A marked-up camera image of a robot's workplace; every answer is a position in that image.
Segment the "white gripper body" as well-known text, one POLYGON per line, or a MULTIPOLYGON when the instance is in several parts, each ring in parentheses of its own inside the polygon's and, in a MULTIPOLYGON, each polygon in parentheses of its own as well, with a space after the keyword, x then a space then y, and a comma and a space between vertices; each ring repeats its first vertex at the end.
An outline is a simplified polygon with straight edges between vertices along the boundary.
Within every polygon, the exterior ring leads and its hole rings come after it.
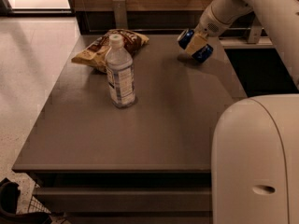
POLYGON ((223 34, 232 23, 232 20, 221 10, 218 11, 214 9, 212 5, 209 5, 201 15, 195 27, 195 31, 208 36, 219 36, 223 34))

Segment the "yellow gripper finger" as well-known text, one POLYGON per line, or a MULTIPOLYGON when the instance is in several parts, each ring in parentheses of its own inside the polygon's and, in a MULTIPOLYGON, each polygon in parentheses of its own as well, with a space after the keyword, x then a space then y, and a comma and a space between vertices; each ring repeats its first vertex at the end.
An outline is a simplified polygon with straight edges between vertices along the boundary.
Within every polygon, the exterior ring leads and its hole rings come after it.
POLYGON ((187 46, 185 51, 189 55, 193 55, 196 51, 203 48, 207 44, 206 35, 202 32, 188 31, 185 35, 187 46))

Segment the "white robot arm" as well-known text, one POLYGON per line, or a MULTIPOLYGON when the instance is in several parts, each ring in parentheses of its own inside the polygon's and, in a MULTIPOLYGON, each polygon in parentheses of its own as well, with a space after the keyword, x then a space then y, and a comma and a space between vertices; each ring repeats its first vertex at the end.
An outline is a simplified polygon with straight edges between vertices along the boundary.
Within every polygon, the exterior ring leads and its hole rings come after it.
MULTIPOLYGON (((297 0, 214 0, 193 53, 214 33, 254 12, 293 80, 299 79, 297 0)), ((299 95, 256 96, 221 115, 211 152, 213 224, 299 224, 299 95)))

